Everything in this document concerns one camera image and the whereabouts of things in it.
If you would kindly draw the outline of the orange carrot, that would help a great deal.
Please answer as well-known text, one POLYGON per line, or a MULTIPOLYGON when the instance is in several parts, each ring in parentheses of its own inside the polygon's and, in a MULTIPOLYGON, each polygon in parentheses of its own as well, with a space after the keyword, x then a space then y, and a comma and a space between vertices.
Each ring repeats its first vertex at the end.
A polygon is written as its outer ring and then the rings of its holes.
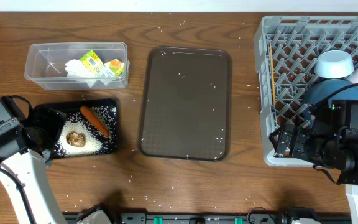
POLYGON ((93 111, 87 106, 80 107, 81 114, 89 121, 100 133, 107 138, 110 137, 110 132, 107 127, 99 120, 99 118, 93 113, 93 111))

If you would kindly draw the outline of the green snack wrapper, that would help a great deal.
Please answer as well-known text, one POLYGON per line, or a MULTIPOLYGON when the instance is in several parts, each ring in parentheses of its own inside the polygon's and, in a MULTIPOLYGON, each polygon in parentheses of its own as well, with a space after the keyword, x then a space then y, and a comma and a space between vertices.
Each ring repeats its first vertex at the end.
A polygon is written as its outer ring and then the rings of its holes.
POLYGON ((124 63, 118 59, 103 63, 94 50, 88 51, 80 62, 97 77, 119 77, 124 72, 124 63))

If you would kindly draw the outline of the golden brown food scrap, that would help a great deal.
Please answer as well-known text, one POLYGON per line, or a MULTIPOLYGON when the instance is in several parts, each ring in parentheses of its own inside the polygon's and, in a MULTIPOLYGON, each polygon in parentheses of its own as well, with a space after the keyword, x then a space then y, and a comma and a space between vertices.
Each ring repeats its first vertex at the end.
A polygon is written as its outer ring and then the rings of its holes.
POLYGON ((84 147, 86 144, 85 136, 81 133, 70 132, 66 135, 66 141, 73 147, 84 147))

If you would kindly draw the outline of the white napkin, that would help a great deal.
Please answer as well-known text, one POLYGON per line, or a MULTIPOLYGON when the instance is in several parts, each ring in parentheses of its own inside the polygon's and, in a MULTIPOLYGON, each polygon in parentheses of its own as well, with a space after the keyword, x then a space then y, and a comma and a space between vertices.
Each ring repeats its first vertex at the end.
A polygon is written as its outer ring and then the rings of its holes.
POLYGON ((65 70, 68 78, 74 78, 76 81, 86 83, 92 88, 97 82, 104 85, 109 83, 109 80, 100 80, 97 75, 89 71, 80 60, 70 60, 65 64, 65 70))

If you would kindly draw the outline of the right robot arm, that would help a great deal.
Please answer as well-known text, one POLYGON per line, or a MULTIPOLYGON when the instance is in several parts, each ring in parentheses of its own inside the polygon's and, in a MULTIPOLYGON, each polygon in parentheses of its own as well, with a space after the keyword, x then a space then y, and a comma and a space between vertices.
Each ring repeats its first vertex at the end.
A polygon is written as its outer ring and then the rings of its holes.
POLYGON ((311 105, 312 128, 284 124, 270 133, 276 155, 285 151, 329 175, 340 171, 335 185, 345 185, 352 223, 358 223, 358 100, 322 100, 311 105))

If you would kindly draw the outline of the dark blue plate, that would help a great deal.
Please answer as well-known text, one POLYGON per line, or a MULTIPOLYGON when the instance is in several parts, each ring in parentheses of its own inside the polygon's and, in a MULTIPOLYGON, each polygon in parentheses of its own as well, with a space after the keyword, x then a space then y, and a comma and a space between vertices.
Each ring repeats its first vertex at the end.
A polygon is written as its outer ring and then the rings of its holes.
MULTIPOLYGON (((342 79, 330 79, 320 82, 305 92, 303 103, 314 105, 333 92, 350 84, 350 81, 342 79)), ((329 99, 329 104, 331 104, 332 100, 358 100, 358 86, 346 89, 334 95, 329 99)))

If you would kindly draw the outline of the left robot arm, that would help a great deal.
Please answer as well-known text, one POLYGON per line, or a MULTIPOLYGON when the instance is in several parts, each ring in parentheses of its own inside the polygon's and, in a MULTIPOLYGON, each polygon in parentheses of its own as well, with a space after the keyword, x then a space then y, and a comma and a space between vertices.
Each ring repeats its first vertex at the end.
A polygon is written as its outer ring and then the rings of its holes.
POLYGON ((112 223, 102 206, 64 215, 51 190, 47 167, 53 160, 66 114, 44 106, 25 115, 17 95, 0 97, 0 182, 19 223, 112 223))

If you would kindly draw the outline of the white rice pile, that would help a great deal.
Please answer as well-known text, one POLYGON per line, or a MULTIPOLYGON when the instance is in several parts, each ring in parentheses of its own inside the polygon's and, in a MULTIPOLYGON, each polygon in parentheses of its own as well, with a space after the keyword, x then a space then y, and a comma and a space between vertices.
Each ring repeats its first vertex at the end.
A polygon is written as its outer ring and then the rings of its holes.
POLYGON ((115 106, 99 106, 90 108, 99 120, 107 127, 110 137, 100 133, 79 110, 68 114, 61 135, 57 141, 56 158, 80 157, 114 153, 117 149, 117 109, 115 106), (66 141, 70 132, 85 136, 84 147, 73 147, 66 141))

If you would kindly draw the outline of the light blue bowl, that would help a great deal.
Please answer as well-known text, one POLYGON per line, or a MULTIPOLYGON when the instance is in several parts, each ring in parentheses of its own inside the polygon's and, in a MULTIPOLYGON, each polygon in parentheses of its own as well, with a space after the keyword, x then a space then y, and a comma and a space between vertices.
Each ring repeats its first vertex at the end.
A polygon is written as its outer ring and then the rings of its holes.
POLYGON ((320 54, 314 66, 315 74, 328 79, 344 78, 351 75, 353 71, 351 55, 341 50, 330 50, 320 54))

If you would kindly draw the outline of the wooden chopstick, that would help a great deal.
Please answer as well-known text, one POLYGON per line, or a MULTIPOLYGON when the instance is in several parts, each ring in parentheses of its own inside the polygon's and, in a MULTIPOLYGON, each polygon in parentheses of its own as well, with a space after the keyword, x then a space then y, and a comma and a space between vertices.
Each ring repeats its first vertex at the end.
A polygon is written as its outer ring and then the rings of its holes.
POLYGON ((272 84, 272 103, 276 105, 276 94, 275 94, 275 77, 274 77, 274 66, 273 66, 273 49, 272 43, 269 43, 269 57, 270 57, 270 74, 271 74, 271 84, 272 84))

